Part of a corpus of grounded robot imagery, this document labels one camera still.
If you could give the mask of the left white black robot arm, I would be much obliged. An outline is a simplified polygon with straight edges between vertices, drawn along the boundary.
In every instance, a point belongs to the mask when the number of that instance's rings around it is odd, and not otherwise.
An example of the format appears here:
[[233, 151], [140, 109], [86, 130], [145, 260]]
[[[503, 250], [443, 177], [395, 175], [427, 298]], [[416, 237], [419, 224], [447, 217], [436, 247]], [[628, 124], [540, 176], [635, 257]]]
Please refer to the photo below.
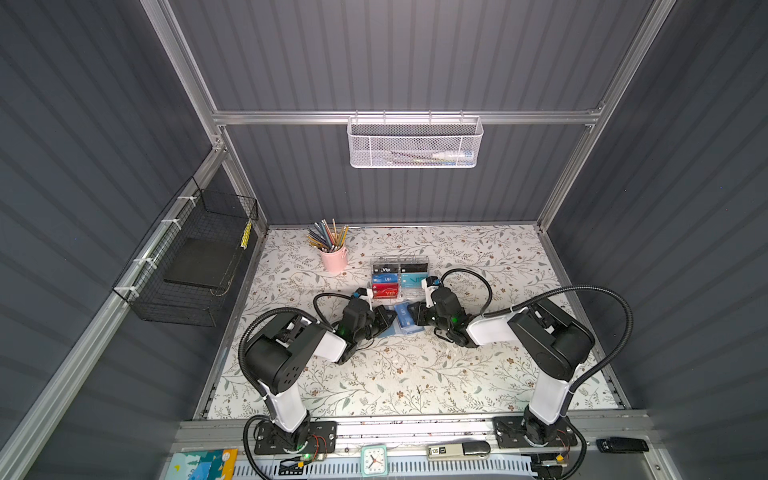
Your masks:
[[246, 328], [238, 346], [240, 371], [263, 398], [284, 448], [296, 450], [309, 436], [310, 413], [297, 386], [309, 361], [342, 365], [396, 319], [395, 311], [351, 296], [335, 325], [297, 307], [278, 307]]

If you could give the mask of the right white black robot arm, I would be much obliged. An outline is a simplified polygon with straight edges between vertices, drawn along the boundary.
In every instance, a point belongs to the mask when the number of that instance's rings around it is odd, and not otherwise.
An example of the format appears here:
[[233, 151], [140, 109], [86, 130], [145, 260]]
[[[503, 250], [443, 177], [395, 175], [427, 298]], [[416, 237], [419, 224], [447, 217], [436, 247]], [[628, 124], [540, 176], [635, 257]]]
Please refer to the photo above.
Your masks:
[[520, 428], [533, 446], [546, 446], [564, 430], [576, 388], [574, 374], [595, 345], [592, 332], [551, 298], [575, 291], [560, 287], [495, 312], [470, 314], [456, 294], [440, 284], [408, 306], [414, 322], [432, 326], [439, 338], [464, 348], [511, 342], [525, 349], [539, 369]]

